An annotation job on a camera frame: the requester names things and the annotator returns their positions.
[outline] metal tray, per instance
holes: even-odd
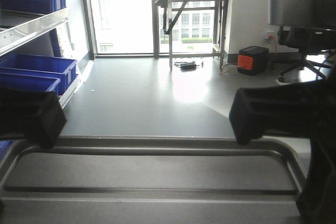
[[[0,163],[1,223],[302,223],[306,174],[272,139],[61,137]]]

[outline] chair base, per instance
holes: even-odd
[[[300,70],[303,70],[305,67],[308,68],[310,71],[314,72],[317,76],[321,77],[322,79],[326,79],[326,76],[318,69],[316,69],[315,67],[319,67],[319,68],[328,68],[331,69],[332,66],[323,64],[323,63],[318,63],[315,61],[311,61],[311,60],[307,60],[307,59],[301,59],[301,60],[278,60],[278,61],[272,61],[272,64],[274,63],[293,63],[294,64],[282,71],[279,75],[279,81],[280,82],[284,82],[285,81],[285,73],[288,73],[294,69],[299,68]]]

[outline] wall outlet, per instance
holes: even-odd
[[[269,36],[274,36],[274,32],[273,31],[267,31],[267,32],[265,32],[265,39],[270,39]]]

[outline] gray chair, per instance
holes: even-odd
[[[320,0],[269,0],[269,23],[279,25],[278,43],[297,48],[301,59],[274,60],[275,63],[290,63],[291,66],[279,75],[279,81],[285,80],[285,73],[307,67],[316,75],[326,76],[316,67],[331,68],[330,65],[307,60],[307,55],[318,55],[323,50],[336,48],[336,31],[317,17]]]

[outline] metal shelf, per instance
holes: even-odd
[[[12,27],[0,32],[0,56],[68,22],[69,10],[61,9],[47,15],[2,10],[0,27]]]

